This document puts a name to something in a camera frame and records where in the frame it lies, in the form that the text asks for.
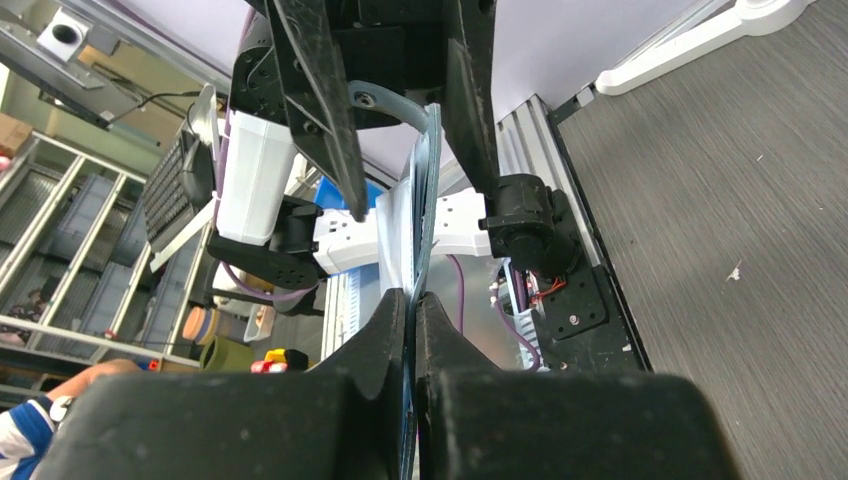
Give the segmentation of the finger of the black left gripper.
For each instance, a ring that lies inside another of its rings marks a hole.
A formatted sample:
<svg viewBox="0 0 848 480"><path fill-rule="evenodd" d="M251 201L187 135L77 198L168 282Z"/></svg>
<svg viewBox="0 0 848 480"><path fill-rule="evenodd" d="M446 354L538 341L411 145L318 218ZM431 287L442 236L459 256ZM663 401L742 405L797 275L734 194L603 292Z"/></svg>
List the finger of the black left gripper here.
<svg viewBox="0 0 848 480"><path fill-rule="evenodd" d="M499 178L491 97L495 3L445 1L443 7L445 137L471 185L489 197Z"/></svg>
<svg viewBox="0 0 848 480"><path fill-rule="evenodd" d="M287 125L299 152L330 179L357 222L367 196L341 51L323 1L267 1Z"/></svg>

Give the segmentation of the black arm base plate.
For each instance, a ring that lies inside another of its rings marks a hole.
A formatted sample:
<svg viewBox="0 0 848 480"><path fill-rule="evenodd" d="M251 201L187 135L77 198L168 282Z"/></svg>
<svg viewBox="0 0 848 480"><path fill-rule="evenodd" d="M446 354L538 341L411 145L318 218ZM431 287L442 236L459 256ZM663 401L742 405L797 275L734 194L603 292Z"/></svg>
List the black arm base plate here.
<svg viewBox="0 0 848 480"><path fill-rule="evenodd" d="M499 233L515 295L512 327L530 371L650 367L560 142L546 120L499 134Z"/></svg>

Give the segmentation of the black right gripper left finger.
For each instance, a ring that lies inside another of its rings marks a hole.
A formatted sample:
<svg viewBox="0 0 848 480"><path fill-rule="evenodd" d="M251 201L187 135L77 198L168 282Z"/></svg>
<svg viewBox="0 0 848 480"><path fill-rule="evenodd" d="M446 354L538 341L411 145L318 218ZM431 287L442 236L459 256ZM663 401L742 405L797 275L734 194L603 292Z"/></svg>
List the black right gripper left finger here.
<svg viewBox="0 0 848 480"><path fill-rule="evenodd" d="M306 372L132 373L96 380L42 479L396 479L405 296Z"/></svg>

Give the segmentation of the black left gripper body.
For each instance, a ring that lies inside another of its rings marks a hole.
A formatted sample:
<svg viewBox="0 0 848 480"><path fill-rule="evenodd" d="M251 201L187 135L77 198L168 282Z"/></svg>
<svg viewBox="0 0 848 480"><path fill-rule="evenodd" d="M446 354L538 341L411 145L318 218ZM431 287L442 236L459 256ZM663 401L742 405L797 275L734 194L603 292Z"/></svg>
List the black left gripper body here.
<svg viewBox="0 0 848 480"><path fill-rule="evenodd" d="M239 112L287 125L284 97L265 3L255 13L233 66L230 105ZM446 73L440 1L323 1L339 46L347 85L365 81L416 104L444 100ZM356 129L393 126L395 120L351 104Z"/></svg>

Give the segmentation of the person forearm blue sleeve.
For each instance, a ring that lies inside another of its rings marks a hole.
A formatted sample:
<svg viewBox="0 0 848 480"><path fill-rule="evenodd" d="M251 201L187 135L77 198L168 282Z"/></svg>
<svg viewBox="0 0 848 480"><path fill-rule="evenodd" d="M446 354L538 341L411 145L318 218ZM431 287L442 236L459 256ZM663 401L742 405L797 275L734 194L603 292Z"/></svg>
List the person forearm blue sleeve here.
<svg viewBox="0 0 848 480"><path fill-rule="evenodd" d="M139 373L127 359L90 366L44 395L1 413L1 478L33 479L46 455L61 417L69 405L97 379L107 375Z"/></svg>

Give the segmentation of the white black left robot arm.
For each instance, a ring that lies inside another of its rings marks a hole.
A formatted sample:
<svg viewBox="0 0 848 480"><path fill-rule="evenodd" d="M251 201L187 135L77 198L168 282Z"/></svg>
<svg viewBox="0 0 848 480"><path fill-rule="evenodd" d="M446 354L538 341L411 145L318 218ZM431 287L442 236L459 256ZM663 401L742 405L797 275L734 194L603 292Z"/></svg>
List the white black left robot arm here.
<svg viewBox="0 0 848 480"><path fill-rule="evenodd" d="M561 285L581 255L563 192L499 171L491 1L264 1L234 68L208 253L298 297L379 264L417 298L431 251Z"/></svg>

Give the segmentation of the white metal clothes rack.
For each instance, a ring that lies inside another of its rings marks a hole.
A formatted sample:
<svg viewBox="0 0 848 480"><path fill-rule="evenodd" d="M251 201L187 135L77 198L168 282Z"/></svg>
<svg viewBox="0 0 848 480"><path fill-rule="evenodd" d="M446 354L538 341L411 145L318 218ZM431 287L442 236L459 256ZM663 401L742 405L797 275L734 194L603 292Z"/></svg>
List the white metal clothes rack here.
<svg viewBox="0 0 848 480"><path fill-rule="evenodd" d="M709 19L699 13L688 30L601 72L595 90L607 96L623 95L733 41L775 33L797 20L810 4L805 0L737 1Z"/></svg>

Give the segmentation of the blue leather card holder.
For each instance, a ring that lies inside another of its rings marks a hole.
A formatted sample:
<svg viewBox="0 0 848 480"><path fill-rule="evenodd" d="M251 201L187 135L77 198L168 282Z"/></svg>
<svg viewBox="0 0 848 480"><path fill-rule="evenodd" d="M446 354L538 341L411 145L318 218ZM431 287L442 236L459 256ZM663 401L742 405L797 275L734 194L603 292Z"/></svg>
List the blue leather card holder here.
<svg viewBox="0 0 848 480"><path fill-rule="evenodd" d="M423 295L433 248L437 173L442 150L441 106L420 106L387 88L365 81L348 83L351 104L394 117L419 132L407 161L408 173L398 186L377 200L378 263L381 288L398 287L405 299L400 333L400 399L393 415L398 479L413 474L417 412L415 408L415 344L417 304Z"/></svg>

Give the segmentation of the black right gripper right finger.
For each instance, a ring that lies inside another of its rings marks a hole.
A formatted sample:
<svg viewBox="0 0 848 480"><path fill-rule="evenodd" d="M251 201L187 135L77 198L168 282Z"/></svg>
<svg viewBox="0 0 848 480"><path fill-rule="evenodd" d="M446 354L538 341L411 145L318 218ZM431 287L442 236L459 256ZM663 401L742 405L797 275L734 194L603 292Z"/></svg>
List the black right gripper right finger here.
<svg viewBox="0 0 848 480"><path fill-rule="evenodd" d="M737 479L706 397L653 373L498 368L427 293L417 307L425 479Z"/></svg>

